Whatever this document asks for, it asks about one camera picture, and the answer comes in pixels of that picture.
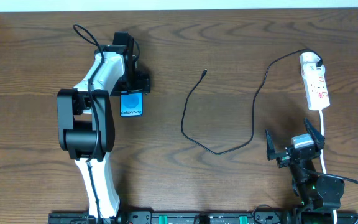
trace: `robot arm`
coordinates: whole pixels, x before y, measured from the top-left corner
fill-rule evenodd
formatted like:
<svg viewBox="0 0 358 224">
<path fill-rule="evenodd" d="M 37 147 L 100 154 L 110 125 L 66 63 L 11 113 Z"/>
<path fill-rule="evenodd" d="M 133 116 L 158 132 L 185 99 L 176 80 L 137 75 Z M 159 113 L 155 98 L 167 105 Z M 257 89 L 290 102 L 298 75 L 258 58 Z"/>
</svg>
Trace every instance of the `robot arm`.
<svg viewBox="0 0 358 224">
<path fill-rule="evenodd" d="M 95 52 L 95 62 L 84 79 L 73 89 L 59 91 L 57 108 L 60 147 L 68 151 L 80 168 L 89 198 L 89 215 L 109 218 L 115 217 L 119 209 L 109 160 L 115 136 L 109 97 L 150 93 L 150 79 L 135 71 L 134 39 L 128 33 L 116 32 L 112 45 L 101 48 L 102 52 Z M 100 136 L 96 148 L 96 119 L 88 92 L 88 80 L 92 75 L 91 91 Z M 92 121 L 75 119 L 75 115 L 82 114 L 92 114 Z M 93 159 L 87 162 L 92 154 Z"/>
<path fill-rule="evenodd" d="M 279 168 L 290 168 L 293 190 L 301 198 L 303 204 L 300 208 L 286 213 L 283 219 L 285 223 L 303 223 L 302 220 L 305 222 L 309 220 L 307 217 L 311 216 L 321 223 L 332 223 L 333 210 L 341 207 L 345 183 L 341 179 L 318 176 L 308 172 L 308 170 L 316 171 L 312 160 L 321 154 L 325 138 L 306 118 L 305 127 L 308 133 L 293 137 L 292 145 L 279 153 L 275 152 L 272 137 L 266 131 L 267 159 L 275 159 Z"/>
</svg>

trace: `black cable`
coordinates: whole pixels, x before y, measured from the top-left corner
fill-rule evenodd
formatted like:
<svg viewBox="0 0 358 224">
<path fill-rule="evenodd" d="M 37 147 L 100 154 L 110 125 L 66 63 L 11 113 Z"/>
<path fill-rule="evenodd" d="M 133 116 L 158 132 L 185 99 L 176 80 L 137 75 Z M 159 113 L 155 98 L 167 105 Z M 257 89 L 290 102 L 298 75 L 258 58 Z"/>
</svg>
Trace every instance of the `black cable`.
<svg viewBox="0 0 358 224">
<path fill-rule="evenodd" d="M 79 27 L 81 30 L 83 30 L 84 32 L 86 32 L 93 40 L 90 41 L 89 39 L 87 39 L 86 37 L 84 37 L 80 32 L 78 32 L 77 27 Z M 89 178 L 91 180 L 91 185 L 92 185 L 92 190 L 93 190 L 93 194 L 95 197 L 95 202 L 96 202 L 96 209 L 98 211 L 98 223 L 102 223 L 103 219 L 101 219 L 101 214 L 100 214 L 100 207 L 99 207 L 99 198 L 98 195 L 96 193 L 96 189 L 94 186 L 94 180 L 93 180 L 93 175 L 92 175 L 92 167 L 90 164 L 90 161 L 92 159 L 94 159 L 96 151 L 100 145 L 100 128 L 99 128 L 99 117 L 98 117 L 98 112 L 96 111 L 96 106 L 94 103 L 94 98 L 92 95 L 92 89 L 91 89 L 91 85 L 93 85 L 93 78 L 94 76 L 98 73 L 99 69 L 102 67 L 102 64 L 104 63 L 104 55 L 103 55 L 103 51 L 101 46 L 99 45 L 99 42 L 96 40 L 96 38 L 94 38 L 94 36 L 87 30 L 85 29 L 83 26 L 79 25 L 79 24 L 74 24 L 73 25 L 73 29 L 74 31 L 80 36 L 82 37 L 84 40 L 86 40 L 87 42 L 91 43 L 92 45 L 95 45 L 98 47 L 98 50 L 101 54 L 101 61 L 98 65 L 98 67 L 96 67 L 95 71 L 92 73 L 91 77 L 88 79 L 88 94 L 89 94 L 89 100 L 91 102 L 91 110 L 92 110 L 92 114 L 94 117 L 94 121 L 95 121 L 95 128 L 96 128 L 96 138 L 95 138 L 95 144 L 94 144 L 94 148 L 92 151 L 92 154 L 90 155 L 90 157 L 86 160 L 86 163 L 88 165 L 88 172 L 89 172 Z"/>
<path fill-rule="evenodd" d="M 187 96 L 187 99 L 186 99 L 186 102 L 185 102 L 185 109 L 183 110 L 183 116 L 181 117 L 181 124 L 180 124 L 180 130 L 181 130 L 182 135 L 183 135 L 185 138 L 187 138 L 188 140 L 190 140 L 191 142 L 193 142 L 193 143 L 195 143 L 195 144 L 201 146 L 202 148 L 204 148 L 204 149 L 207 150 L 208 152 L 210 152 L 210 153 L 212 153 L 212 154 L 214 154 L 214 155 L 217 155 L 217 156 L 220 156 L 220 155 L 223 155 L 223 154 L 225 154 L 225 153 L 234 151 L 234 150 L 236 150 L 236 149 L 240 149 L 240 148 L 242 148 L 242 147 L 248 145 L 248 144 L 252 141 L 252 138 L 254 138 L 255 99 L 256 99 L 256 96 L 258 95 L 260 89 L 262 89 L 263 85 L 264 85 L 265 82 L 266 82 L 267 74 L 269 73 L 270 67 L 271 67 L 274 63 L 278 62 L 279 60 L 281 60 L 281 59 L 283 59 L 283 58 L 286 58 L 286 57 L 288 57 L 288 56 L 291 56 L 291 55 L 293 55 L 293 54 L 299 53 L 299 52 L 313 52 L 313 53 L 315 53 L 315 54 L 320 58 L 320 61 L 319 61 L 318 64 L 317 64 L 317 67 L 320 67 L 320 66 L 318 66 L 318 65 L 320 64 L 320 62 L 323 61 L 323 58 L 321 58 L 314 50 L 311 50 L 311 49 L 301 49 L 301 50 L 294 51 L 294 52 L 289 53 L 289 54 L 287 54 L 287 55 L 284 55 L 284 56 L 282 56 L 282 57 L 280 57 L 280 58 L 274 60 L 272 63 L 270 63 L 270 65 L 269 65 L 269 66 L 267 67 L 267 69 L 266 69 L 266 73 L 265 73 L 264 80 L 263 80 L 262 84 L 260 84 L 259 88 L 257 89 L 257 91 L 256 91 L 256 93 L 255 93 L 255 95 L 254 95 L 254 100 L 252 101 L 251 137 L 250 137 L 250 139 L 249 139 L 247 142 L 245 142 L 244 144 L 241 144 L 241 145 L 239 145 L 239 146 L 233 147 L 233 148 L 231 148 L 231 149 L 228 149 L 228 150 L 226 150 L 226 151 L 223 151 L 223 152 L 214 152 L 214 151 L 210 150 L 209 148 L 207 148 L 206 146 L 204 146 L 203 144 L 199 143 L 198 141 L 195 141 L 194 139 L 188 137 L 188 136 L 185 134 L 185 132 L 183 131 L 183 121 L 184 121 L 184 119 L 185 119 L 187 101 L 189 100 L 189 97 L 190 97 L 191 93 L 196 89 L 196 87 L 198 86 L 198 84 L 200 84 L 200 82 L 202 81 L 202 79 L 203 79 L 204 76 L 206 75 L 206 72 L 207 72 L 206 70 L 203 71 L 203 73 L 201 74 L 200 80 L 199 80 L 198 83 L 193 87 L 193 89 L 191 89 L 191 91 L 189 92 L 189 94 L 188 94 L 188 96 Z"/>
<path fill-rule="evenodd" d="M 84 32 L 86 32 L 93 40 L 90 41 L 89 39 L 87 39 L 86 37 L 84 37 L 78 30 L 77 27 L 79 27 L 81 30 L 83 30 Z M 96 126 L 96 139 L 95 139 L 95 144 L 94 144 L 94 148 L 92 151 L 92 154 L 90 155 L 89 159 L 86 160 L 86 162 L 89 162 L 90 160 L 92 160 L 96 154 L 96 150 L 98 149 L 99 146 L 99 142 L 100 142 L 100 129 L 99 129 L 99 118 L 98 118 L 98 112 L 96 111 L 96 106 L 94 103 L 94 99 L 93 99 L 93 95 L 92 95 L 92 89 L 91 89 L 91 85 L 93 85 L 93 78 L 94 76 L 98 73 L 99 69 L 101 68 L 102 64 L 104 63 L 104 55 L 103 55 L 103 51 L 102 48 L 98 42 L 98 40 L 96 40 L 96 38 L 94 38 L 94 36 L 91 34 L 91 32 L 89 32 L 87 29 L 85 29 L 83 26 L 79 25 L 79 24 L 74 24 L 73 25 L 73 29 L 74 31 L 80 36 L 82 37 L 82 39 L 86 40 L 87 42 L 89 42 L 92 45 L 95 45 L 98 47 L 98 50 L 100 52 L 101 55 L 101 61 L 100 64 L 98 65 L 98 67 L 96 67 L 95 71 L 92 73 L 91 77 L 88 79 L 88 94 L 89 94 L 89 100 L 91 102 L 91 109 L 92 109 L 92 113 L 94 116 L 94 120 L 95 120 L 95 126 Z"/>
<path fill-rule="evenodd" d="M 94 199 L 95 199 L 95 203 L 96 203 L 96 210 L 98 211 L 98 223 L 102 223 L 103 219 L 101 218 L 101 214 L 100 214 L 98 194 L 96 193 L 96 187 L 94 186 L 92 166 L 91 166 L 90 162 L 87 162 L 86 165 L 88 166 L 89 178 L 91 179 L 92 191 L 93 191 L 93 195 L 94 195 Z"/>
<path fill-rule="evenodd" d="M 199 219 L 202 215 L 208 216 L 207 213 L 201 212 L 200 214 L 198 214 L 198 215 L 196 215 L 196 216 L 194 217 L 194 219 L 193 219 L 193 224 L 196 224 L 197 219 Z"/>
<path fill-rule="evenodd" d="M 137 47 L 137 55 L 134 59 L 134 62 L 138 61 L 139 57 L 140 57 L 140 47 L 139 47 L 139 44 L 137 43 L 137 41 L 135 40 L 135 44 L 136 44 L 136 47 Z"/>
<path fill-rule="evenodd" d="M 322 173 L 319 173 L 319 172 L 315 172 L 315 171 L 312 171 L 312 170 L 308 170 L 304 167 L 301 167 L 305 172 L 309 173 L 309 174 L 313 174 L 313 175 L 320 175 L 320 176 L 323 176 L 323 177 L 331 177 L 331 178 L 335 178 L 335 179 L 339 179 L 339 180 L 346 180 L 346 181 L 349 181 L 349 182 L 352 182 L 354 184 L 357 184 L 358 185 L 358 181 L 357 180 L 354 180 L 354 179 L 350 179 L 348 177 L 341 177 L 341 176 L 338 176 L 338 175 L 332 175 L 332 174 L 322 174 Z"/>
<path fill-rule="evenodd" d="M 270 205 L 266 205 L 266 204 L 258 205 L 258 206 L 254 209 L 254 211 L 252 212 L 252 214 L 251 214 L 251 218 L 252 218 L 256 223 L 258 223 L 258 224 L 261 224 L 261 223 L 255 219 L 255 212 L 256 212 L 256 210 L 257 210 L 258 208 L 260 208 L 260 207 L 269 207 L 270 209 L 273 210 L 273 208 L 272 208 Z M 274 214 L 276 214 L 277 218 L 279 219 L 279 222 L 278 222 L 278 223 L 280 223 L 280 222 L 281 222 L 281 216 L 280 216 L 275 210 L 273 210 L 273 212 L 274 212 Z"/>
</svg>

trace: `white cable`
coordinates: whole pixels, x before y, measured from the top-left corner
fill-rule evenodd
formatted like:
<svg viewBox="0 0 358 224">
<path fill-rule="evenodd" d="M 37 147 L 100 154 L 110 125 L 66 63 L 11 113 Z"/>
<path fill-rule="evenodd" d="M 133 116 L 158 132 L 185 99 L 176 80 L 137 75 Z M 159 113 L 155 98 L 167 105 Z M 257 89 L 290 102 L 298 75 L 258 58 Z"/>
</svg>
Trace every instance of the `white cable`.
<svg viewBox="0 0 358 224">
<path fill-rule="evenodd" d="M 323 116 L 323 111 L 319 110 L 318 113 L 320 114 L 320 133 L 322 136 L 324 136 L 324 116 Z M 321 150 L 321 154 L 320 154 L 320 162 L 321 162 L 321 169 L 323 170 L 323 173 L 326 174 L 326 164 L 324 163 L 324 154 L 323 154 L 323 150 Z"/>
<path fill-rule="evenodd" d="M 320 114 L 320 133 L 321 133 L 322 136 L 324 136 L 324 116 L 323 116 L 323 111 L 319 110 L 318 113 Z M 321 169 L 323 170 L 323 173 L 326 174 L 327 170 L 326 170 L 326 164 L 324 163 L 323 150 L 321 150 L 320 162 L 321 162 Z M 334 214 L 334 224 L 336 224 L 337 223 L 336 210 L 333 211 L 333 214 Z"/>
</svg>

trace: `power outlet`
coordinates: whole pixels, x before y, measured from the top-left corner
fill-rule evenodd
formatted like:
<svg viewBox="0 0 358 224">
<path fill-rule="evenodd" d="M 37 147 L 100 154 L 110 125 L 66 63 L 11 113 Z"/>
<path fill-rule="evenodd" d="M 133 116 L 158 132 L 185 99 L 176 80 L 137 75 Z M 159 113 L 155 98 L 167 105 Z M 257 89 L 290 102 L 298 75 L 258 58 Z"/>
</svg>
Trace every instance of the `power outlet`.
<svg viewBox="0 0 358 224">
<path fill-rule="evenodd" d="M 320 58 L 313 52 L 300 56 L 301 74 L 305 84 L 309 110 L 322 110 L 330 105 L 325 79 L 325 66 L 316 66 Z"/>
</svg>

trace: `white wall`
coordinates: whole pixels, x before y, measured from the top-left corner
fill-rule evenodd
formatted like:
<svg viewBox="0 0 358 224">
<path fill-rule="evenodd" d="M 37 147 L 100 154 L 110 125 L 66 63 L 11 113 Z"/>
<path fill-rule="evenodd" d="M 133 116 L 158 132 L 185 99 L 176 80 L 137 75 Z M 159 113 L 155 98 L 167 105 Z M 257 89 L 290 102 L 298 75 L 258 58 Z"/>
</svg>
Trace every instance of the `white wall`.
<svg viewBox="0 0 358 224">
<path fill-rule="evenodd" d="M 0 0 L 0 12 L 358 7 L 358 0 Z"/>
</svg>

